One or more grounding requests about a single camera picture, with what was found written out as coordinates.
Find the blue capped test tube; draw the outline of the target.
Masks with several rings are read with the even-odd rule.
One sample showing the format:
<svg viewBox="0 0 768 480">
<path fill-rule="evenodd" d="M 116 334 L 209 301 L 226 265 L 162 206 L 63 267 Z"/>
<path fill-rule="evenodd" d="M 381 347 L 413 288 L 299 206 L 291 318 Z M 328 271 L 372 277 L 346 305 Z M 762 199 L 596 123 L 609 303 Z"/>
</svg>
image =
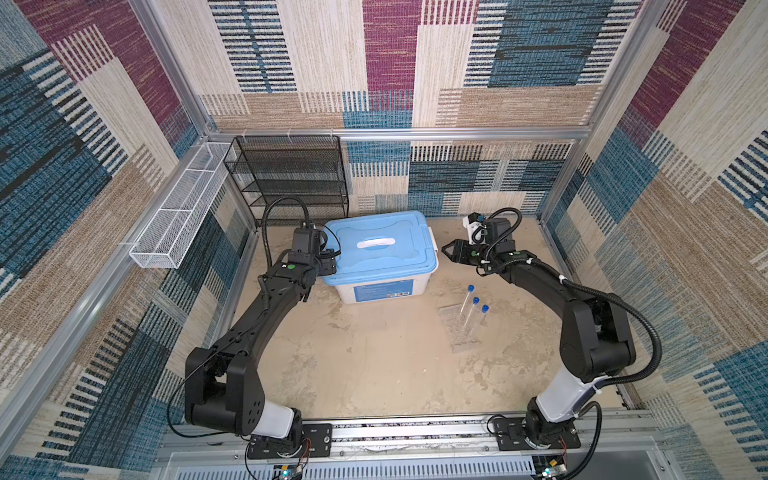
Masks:
<svg viewBox="0 0 768 480">
<path fill-rule="evenodd" d="M 464 310 L 462 314 L 462 320 L 463 320 L 462 327 L 464 329 L 466 329 L 469 326 L 474 310 L 478 306 L 479 302 L 480 302 L 480 299 L 478 297 L 473 297 L 471 302 L 468 304 L 468 306 Z"/>
<path fill-rule="evenodd" d="M 467 308 L 473 303 L 473 293 L 475 290 L 475 286 L 470 284 L 467 287 L 467 293 L 465 295 L 465 298 L 461 304 L 461 307 L 459 309 L 459 316 L 463 316 L 467 310 Z"/>
<path fill-rule="evenodd" d="M 485 319 L 490 307 L 488 305 L 483 305 L 480 307 L 477 311 L 474 311 L 471 315 L 471 318 L 469 319 L 468 323 L 468 332 L 470 334 L 473 334 L 474 331 L 477 329 L 477 327 L 482 323 L 482 321 Z"/>
</svg>

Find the blue plastic bin lid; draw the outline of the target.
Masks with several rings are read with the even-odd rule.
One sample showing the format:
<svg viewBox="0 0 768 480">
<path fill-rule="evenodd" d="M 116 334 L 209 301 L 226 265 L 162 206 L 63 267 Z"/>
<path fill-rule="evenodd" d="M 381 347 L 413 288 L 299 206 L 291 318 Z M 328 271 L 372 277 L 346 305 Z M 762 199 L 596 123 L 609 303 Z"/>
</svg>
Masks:
<svg viewBox="0 0 768 480">
<path fill-rule="evenodd" d="M 437 247 L 426 217 L 405 211 L 333 220 L 328 246 L 339 250 L 330 286 L 393 280 L 431 274 L 438 267 Z"/>
</svg>

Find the white plastic storage bin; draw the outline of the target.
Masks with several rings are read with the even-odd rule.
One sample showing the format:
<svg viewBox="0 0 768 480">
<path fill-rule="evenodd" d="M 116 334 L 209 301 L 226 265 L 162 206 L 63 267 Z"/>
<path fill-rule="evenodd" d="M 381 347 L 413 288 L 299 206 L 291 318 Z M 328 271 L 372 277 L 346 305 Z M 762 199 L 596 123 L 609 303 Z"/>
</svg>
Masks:
<svg viewBox="0 0 768 480">
<path fill-rule="evenodd" d="M 342 302 L 345 304 L 418 296 L 424 293 L 433 273 L 331 287 L 336 289 Z"/>
</svg>

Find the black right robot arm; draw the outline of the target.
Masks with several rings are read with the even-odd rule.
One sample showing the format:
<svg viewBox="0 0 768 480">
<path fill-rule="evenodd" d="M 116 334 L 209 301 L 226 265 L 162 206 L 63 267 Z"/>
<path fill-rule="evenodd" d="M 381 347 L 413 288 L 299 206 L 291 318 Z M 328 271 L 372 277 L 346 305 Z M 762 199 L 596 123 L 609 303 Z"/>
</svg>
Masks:
<svg viewBox="0 0 768 480">
<path fill-rule="evenodd" d="M 473 212 L 462 220 L 466 238 L 445 244 L 441 251 L 481 277 L 497 275 L 528 292 L 560 318 L 560 370 L 529 401 L 519 428 L 531 448 L 545 449 L 595 407 L 599 390 L 654 373 L 663 347 L 652 323 L 621 297 L 578 284 L 534 253 L 517 248 L 513 234 L 522 219 L 515 207 L 488 215 Z"/>
</svg>

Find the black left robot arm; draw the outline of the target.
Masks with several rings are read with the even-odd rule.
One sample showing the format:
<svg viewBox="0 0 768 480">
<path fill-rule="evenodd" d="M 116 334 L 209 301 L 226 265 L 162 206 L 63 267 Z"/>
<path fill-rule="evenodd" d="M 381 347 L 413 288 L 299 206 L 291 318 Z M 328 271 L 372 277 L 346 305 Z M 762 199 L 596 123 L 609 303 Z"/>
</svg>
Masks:
<svg viewBox="0 0 768 480">
<path fill-rule="evenodd" d="M 185 421 L 206 428 L 207 436 L 234 434 L 281 455 L 308 443 L 301 413 L 267 400 L 258 366 L 282 320 L 308 300 L 318 278 L 336 273 L 341 254 L 339 239 L 316 227 L 306 203 L 289 200 L 303 212 L 291 248 L 268 258 L 257 278 L 260 291 L 235 325 L 210 347 L 189 353 L 185 378 L 171 395 L 183 399 Z"/>
</svg>

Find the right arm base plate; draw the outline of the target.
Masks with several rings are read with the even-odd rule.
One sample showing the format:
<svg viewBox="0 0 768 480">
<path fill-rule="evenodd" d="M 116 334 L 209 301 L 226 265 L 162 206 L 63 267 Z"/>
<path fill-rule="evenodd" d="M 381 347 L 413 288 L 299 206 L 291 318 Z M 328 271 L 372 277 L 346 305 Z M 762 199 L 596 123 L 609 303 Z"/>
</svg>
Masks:
<svg viewBox="0 0 768 480">
<path fill-rule="evenodd" d="M 551 423 L 494 415 L 486 426 L 500 451 L 578 449 L 582 442 L 573 421 Z"/>
</svg>

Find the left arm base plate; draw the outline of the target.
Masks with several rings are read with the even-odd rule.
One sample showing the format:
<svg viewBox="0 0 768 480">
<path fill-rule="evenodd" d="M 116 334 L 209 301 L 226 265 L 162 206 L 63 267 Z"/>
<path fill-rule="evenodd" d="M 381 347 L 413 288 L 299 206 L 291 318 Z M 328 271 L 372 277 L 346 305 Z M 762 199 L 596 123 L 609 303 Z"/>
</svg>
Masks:
<svg viewBox="0 0 768 480">
<path fill-rule="evenodd" d="M 287 437 L 278 439 L 255 435 L 248 443 L 247 460 L 326 458 L 333 440 L 331 423 L 309 423 L 294 426 Z"/>
</svg>

